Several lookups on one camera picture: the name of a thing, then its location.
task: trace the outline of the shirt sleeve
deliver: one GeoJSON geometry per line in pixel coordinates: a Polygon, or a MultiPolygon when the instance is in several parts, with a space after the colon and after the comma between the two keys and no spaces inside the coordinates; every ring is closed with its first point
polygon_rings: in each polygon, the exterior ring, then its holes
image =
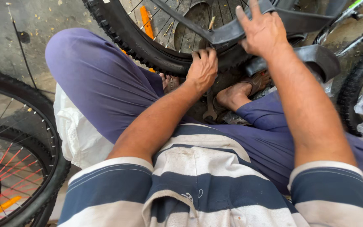
{"type": "Polygon", "coordinates": [[[310,226],[363,226],[363,172],[355,166],[305,163],[291,173],[288,189],[310,226]]]}
{"type": "Polygon", "coordinates": [[[58,225],[144,226],[152,172],[152,164],[137,157],[113,158],[78,172],[69,180],[58,225]]]}

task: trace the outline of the white cloth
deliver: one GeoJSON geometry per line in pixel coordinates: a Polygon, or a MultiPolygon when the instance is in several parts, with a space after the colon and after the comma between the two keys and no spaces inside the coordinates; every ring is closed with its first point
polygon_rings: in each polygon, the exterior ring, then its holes
{"type": "Polygon", "coordinates": [[[54,115],[65,159],[81,169],[106,159],[113,144],[97,131],[58,84],[54,115]]]}

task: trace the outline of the leg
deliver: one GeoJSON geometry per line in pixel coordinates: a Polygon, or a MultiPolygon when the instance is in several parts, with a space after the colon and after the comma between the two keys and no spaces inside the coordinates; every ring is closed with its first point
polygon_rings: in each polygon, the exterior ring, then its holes
{"type": "Polygon", "coordinates": [[[82,28],[54,35],[46,48],[53,77],[110,142],[163,96],[159,75],[138,67],[117,47],[82,28]]]}
{"type": "MultiPolygon", "coordinates": [[[[285,120],[277,92],[237,107],[236,113],[256,128],[237,125],[214,126],[239,142],[260,172],[288,194],[288,180],[294,168],[294,142],[285,120]]],[[[363,141],[346,134],[347,140],[363,171],[363,141]]]]}

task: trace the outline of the forearm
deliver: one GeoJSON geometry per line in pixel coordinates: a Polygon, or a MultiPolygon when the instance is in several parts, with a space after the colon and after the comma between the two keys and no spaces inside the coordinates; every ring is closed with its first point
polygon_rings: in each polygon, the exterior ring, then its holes
{"type": "Polygon", "coordinates": [[[295,142],[295,165],[334,160],[356,165],[341,121],[312,73],[289,46],[266,57],[295,142]]]}
{"type": "Polygon", "coordinates": [[[133,156],[152,162],[151,157],[169,140],[187,110],[202,91],[186,81],[142,112],[120,135],[107,159],[133,156]]]}

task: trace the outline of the wrench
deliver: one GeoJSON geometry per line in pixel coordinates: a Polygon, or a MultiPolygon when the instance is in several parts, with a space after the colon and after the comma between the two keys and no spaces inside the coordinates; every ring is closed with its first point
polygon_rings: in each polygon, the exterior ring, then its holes
{"type": "Polygon", "coordinates": [[[208,110],[205,111],[205,113],[203,114],[203,119],[205,120],[206,117],[211,116],[212,120],[215,120],[217,118],[217,113],[215,113],[214,105],[212,103],[212,100],[213,100],[212,90],[209,89],[205,94],[206,94],[206,97],[207,97],[208,110]]]}

